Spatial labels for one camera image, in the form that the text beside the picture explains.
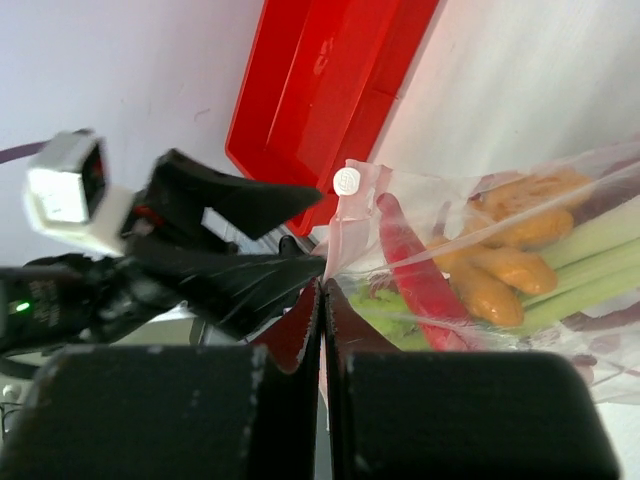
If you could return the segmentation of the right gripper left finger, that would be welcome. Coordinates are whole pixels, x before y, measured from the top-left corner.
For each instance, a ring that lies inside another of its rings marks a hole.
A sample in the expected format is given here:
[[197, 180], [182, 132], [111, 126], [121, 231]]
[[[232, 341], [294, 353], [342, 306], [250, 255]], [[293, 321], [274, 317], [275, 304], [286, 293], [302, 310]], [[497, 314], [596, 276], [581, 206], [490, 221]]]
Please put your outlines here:
[[251, 344], [73, 347], [36, 375], [5, 479], [310, 479], [321, 288]]

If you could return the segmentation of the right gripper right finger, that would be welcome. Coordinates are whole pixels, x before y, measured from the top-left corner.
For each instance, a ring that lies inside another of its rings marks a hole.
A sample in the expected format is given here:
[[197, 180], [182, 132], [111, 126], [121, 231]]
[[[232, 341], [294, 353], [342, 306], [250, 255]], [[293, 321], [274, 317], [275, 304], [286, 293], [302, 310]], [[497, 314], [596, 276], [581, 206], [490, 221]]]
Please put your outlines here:
[[540, 352], [402, 352], [324, 285], [337, 479], [616, 479], [574, 366]]

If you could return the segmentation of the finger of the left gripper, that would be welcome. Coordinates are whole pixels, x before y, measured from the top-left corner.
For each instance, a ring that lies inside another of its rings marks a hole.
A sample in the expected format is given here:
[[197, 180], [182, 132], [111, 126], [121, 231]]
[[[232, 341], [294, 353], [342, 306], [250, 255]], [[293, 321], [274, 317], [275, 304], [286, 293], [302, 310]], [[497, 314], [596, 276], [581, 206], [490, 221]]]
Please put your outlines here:
[[133, 296], [157, 314], [185, 302], [188, 309], [235, 340], [261, 329], [291, 308], [325, 270], [321, 256], [288, 246], [277, 254], [189, 250], [149, 237], [129, 242]]
[[212, 209], [251, 239], [259, 239], [323, 199], [308, 186], [274, 184], [209, 168], [177, 149], [159, 157], [145, 192], [145, 208], [162, 226], [189, 232]]

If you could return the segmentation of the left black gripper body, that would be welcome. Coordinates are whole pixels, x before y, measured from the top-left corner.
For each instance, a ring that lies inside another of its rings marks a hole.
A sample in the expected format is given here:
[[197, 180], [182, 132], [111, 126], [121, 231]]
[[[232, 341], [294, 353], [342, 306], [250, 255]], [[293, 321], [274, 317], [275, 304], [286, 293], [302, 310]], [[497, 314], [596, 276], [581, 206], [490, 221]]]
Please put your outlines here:
[[122, 256], [94, 260], [80, 253], [32, 260], [21, 268], [1, 270], [1, 357], [40, 352], [67, 344], [113, 343], [155, 317], [154, 309], [133, 296], [135, 272], [126, 249], [150, 226], [149, 238], [189, 250], [234, 253], [235, 245], [203, 223], [189, 232], [162, 226], [145, 208], [146, 188], [134, 193], [121, 229]]

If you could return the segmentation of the yellow toy food piece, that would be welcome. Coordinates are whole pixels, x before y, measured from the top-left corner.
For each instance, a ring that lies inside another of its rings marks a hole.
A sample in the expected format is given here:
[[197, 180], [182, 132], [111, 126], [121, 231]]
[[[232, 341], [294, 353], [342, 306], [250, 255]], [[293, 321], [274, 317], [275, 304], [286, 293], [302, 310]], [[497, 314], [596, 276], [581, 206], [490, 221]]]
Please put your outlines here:
[[[518, 298], [548, 294], [558, 277], [537, 250], [558, 242], [574, 229], [573, 211], [591, 196], [590, 177], [572, 168], [552, 174], [518, 174], [485, 190], [467, 202], [474, 214], [461, 233], [450, 239], [433, 237], [426, 248], [447, 251], [434, 257], [437, 267], [449, 275], [449, 283], [469, 313], [499, 327], [516, 327], [524, 321]], [[487, 238], [464, 247], [451, 245], [502, 221], [531, 212], [552, 200], [561, 203], [520, 219]]]

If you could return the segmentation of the clear zip top bag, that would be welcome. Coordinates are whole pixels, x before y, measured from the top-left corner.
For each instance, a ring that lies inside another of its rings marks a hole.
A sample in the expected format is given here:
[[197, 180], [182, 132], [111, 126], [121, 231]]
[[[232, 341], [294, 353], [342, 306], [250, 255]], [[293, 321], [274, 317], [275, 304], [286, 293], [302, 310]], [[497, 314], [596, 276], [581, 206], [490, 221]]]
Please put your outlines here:
[[349, 161], [325, 276], [405, 351], [545, 351], [639, 400], [639, 144], [484, 177]]

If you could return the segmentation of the green white toy celery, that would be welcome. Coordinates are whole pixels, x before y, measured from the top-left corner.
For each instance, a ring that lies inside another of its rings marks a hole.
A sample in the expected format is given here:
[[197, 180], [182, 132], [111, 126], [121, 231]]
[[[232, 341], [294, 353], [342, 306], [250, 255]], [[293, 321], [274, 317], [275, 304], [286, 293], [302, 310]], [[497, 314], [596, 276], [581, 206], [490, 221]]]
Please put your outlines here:
[[473, 351], [566, 342], [579, 330], [628, 329], [616, 310], [589, 310], [639, 288], [639, 205], [625, 202], [577, 223], [564, 208], [513, 221], [481, 237], [422, 242], [388, 199], [376, 267], [342, 277], [352, 307], [404, 350]]

